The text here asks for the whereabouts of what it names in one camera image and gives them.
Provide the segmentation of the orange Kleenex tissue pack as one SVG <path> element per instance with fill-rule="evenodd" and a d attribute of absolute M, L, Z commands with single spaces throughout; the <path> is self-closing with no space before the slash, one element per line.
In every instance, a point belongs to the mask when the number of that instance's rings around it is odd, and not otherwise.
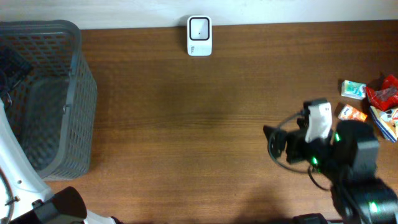
<path fill-rule="evenodd" d="M 340 120 L 356 120 L 362 122 L 365 122 L 367 117 L 368 116 L 366 114 L 364 114 L 360 110 L 357 110 L 351 105 L 344 105 L 344 107 L 342 108 L 342 110 L 338 115 L 338 119 Z"/>

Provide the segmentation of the green Kleenex tissue pack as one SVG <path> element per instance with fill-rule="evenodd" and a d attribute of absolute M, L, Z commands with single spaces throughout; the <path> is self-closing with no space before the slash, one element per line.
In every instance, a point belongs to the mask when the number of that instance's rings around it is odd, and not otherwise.
<path fill-rule="evenodd" d="M 341 96 L 363 100 L 366 97 L 366 84 L 345 80 L 341 84 Z"/>

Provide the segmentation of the red snack bag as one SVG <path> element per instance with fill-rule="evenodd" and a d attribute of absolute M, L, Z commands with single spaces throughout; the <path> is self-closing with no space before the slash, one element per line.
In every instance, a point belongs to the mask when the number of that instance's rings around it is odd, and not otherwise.
<path fill-rule="evenodd" d="M 381 111 L 397 107 L 397 77 L 393 74 L 388 75 L 382 81 L 379 90 L 367 86 L 365 91 L 371 106 Z"/>

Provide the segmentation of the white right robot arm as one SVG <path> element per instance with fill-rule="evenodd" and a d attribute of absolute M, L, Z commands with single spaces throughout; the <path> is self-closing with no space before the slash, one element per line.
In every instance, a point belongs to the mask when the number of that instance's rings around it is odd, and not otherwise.
<path fill-rule="evenodd" d="M 308 126 L 287 132 L 264 126 L 267 150 L 276 161 L 282 152 L 287 162 L 307 161 L 308 176 L 324 175 L 330 182 L 333 206 L 344 223 L 397 223 L 397 194 L 376 176 L 379 141 L 367 123 L 346 120 L 326 139 L 306 142 Z"/>

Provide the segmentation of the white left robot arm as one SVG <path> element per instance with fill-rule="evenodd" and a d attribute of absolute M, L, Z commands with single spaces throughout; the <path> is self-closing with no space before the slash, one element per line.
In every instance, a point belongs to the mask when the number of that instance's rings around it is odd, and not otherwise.
<path fill-rule="evenodd" d="M 1 223 L 111 223 L 86 208 L 73 187 L 55 193 L 27 160 L 1 103 Z"/>

